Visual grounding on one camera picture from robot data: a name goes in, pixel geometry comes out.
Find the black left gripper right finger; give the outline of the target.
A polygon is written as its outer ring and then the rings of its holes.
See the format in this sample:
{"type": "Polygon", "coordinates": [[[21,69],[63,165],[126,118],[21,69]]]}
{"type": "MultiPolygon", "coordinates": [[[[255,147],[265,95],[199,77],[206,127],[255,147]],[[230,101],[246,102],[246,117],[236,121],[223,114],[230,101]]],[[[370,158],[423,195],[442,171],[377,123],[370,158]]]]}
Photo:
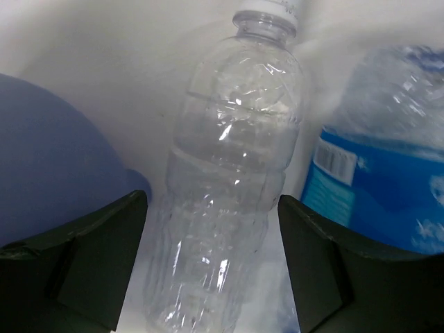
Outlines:
{"type": "Polygon", "coordinates": [[[280,197],[280,232],[302,332],[442,332],[443,256],[369,239],[280,197]]]}

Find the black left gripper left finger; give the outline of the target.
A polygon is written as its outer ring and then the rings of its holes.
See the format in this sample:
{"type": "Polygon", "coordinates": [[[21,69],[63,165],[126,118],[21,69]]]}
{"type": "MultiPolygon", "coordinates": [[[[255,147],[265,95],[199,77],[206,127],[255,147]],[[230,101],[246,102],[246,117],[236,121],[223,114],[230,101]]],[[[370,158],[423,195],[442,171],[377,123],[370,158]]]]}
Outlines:
{"type": "Polygon", "coordinates": [[[133,191],[1,247],[1,331],[115,331],[147,209],[145,192],[133,191]]]}

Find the clear unlabelled plastic bottle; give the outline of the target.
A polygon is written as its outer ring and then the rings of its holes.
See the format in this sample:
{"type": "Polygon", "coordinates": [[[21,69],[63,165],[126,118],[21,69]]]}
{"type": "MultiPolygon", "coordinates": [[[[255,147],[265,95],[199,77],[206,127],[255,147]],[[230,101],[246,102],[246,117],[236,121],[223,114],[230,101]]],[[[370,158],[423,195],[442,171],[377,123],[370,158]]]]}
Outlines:
{"type": "Polygon", "coordinates": [[[244,1],[191,78],[149,230],[151,332],[232,332],[307,104],[299,1],[244,1]]]}

